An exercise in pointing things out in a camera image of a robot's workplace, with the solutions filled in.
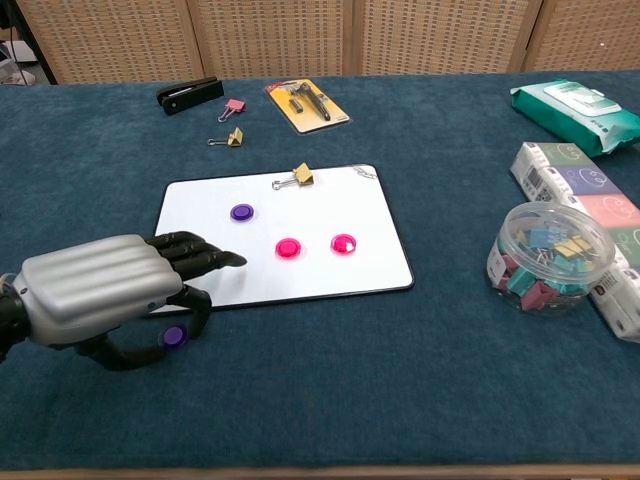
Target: clear plastic container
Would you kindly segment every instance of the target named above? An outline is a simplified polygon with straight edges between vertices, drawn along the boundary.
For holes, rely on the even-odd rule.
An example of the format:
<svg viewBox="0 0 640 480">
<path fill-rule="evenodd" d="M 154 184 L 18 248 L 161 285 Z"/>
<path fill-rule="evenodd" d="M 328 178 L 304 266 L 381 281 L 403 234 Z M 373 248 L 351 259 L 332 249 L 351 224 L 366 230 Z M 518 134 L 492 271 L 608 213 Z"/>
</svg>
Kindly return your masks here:
<svg viewBox="0 0 640 480">
<path fill-rule="evenodd" d="M 486 275 L 517 308 L 562 313 L 587 296 L 614 256 L 613 239 L 588 215 L 554 202 L 529 202 L 505 217 Z"/>
</svg>

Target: stapler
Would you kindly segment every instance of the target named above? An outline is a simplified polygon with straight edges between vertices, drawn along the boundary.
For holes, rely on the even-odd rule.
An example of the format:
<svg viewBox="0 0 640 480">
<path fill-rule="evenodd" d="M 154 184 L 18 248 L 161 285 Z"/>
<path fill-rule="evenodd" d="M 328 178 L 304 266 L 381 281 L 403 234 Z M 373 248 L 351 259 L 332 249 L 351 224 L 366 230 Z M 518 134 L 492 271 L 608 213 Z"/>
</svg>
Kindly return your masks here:
<svg viewBox="0 0 640 480">
<path fill-rule="evenodd" d="M 164 113 L 173 115 L 223 95 L 222 82 L 209 77 L 162 88 L 156 92 L 156 99 Z"/>
</svg>

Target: white board surface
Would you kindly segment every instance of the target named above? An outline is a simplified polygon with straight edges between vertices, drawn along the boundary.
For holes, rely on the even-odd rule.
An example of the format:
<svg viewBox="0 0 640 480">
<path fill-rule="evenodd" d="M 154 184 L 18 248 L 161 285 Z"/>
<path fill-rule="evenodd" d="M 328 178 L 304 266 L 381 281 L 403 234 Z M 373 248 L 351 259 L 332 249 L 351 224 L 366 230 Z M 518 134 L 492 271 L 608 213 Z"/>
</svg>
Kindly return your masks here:
<svg viewBox="0 0 640 480">
<path fill-rule="evenodd" d="M 206 290 L 213 307 L 305 300 L 409 288 L 413 275 L 375 168 L 359 165 L 313 169 L 314 184 L 274 190 L 274 180 L 292 172 L 188 180 L 167 186 L 156 235 L 187 230 L 208 243 L 247 259 L 189 280 Z M 232 208 L 249 204 L 247 222 L 231 218 Z M 349 255 L 331 250 L 337 234 L 356 239 Z M 283 238 L 302 245 L 294 259 L 276 255 Z M 155 313 L 179 310 L 165 306 Z"/>
</svg>

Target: wet wipes package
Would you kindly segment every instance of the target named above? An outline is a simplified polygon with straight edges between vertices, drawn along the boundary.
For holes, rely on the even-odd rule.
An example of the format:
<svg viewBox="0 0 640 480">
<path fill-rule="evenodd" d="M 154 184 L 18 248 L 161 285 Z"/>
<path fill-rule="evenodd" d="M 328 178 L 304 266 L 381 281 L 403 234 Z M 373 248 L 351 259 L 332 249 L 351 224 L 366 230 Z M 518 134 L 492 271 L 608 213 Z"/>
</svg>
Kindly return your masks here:
<svg viewBox="0 0 640 480">
<path fill-rule="evenodd" d="M 640 117 L 603 93 L 560 79 L 511 89 L 512 106 L 590 157 L 640 142 Z"/>
<path fill-rule="evenodd" d="M 529 200 L 573 207 L 607 229 L 615 260 L 590 296 L 616 336 L 640 343 L 640 210 L 573 143 L 524 143 L 510 170 Z"/>
</svg>

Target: blue tablecloth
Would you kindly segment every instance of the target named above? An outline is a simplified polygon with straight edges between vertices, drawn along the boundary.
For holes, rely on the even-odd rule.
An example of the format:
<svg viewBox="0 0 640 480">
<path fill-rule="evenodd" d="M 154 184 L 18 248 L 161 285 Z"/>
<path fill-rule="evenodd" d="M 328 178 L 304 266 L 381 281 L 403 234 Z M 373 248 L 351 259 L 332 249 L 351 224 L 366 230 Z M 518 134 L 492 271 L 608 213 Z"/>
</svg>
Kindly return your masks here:
<svg viewBox="0 0 640 480">
<path fill-rule="evenodd" d="M 565 76 L 640 112 L 640 72 Z M 201 339 L 127 373 L 23 342 L 0 365 L 0 468 L 640 462 L 640 345 L 590 302 L 534 318 L 484 278 L 504 215 L 525 201 L 516 152 L 558 141 L 511 108 L 509 88 L 552 78 L 318 78 L 353 122 L 307 136 L 267 79 L 224 81 L 224 98 L 174 116 L 160 85 L 0 88 L 0 272 L 152 235 L 172 181 L 306 161 L 376 166 L 416 278 L 404 292 L 216 312 Z M 248 108 L 221 125 L 228 98 Z M 206 145 L 236 125 L 241 148 Z M 639 147 L 597 163 L 640 205 Z M 146 345 L 162 325 L 115 339 Z"/>
</svg>

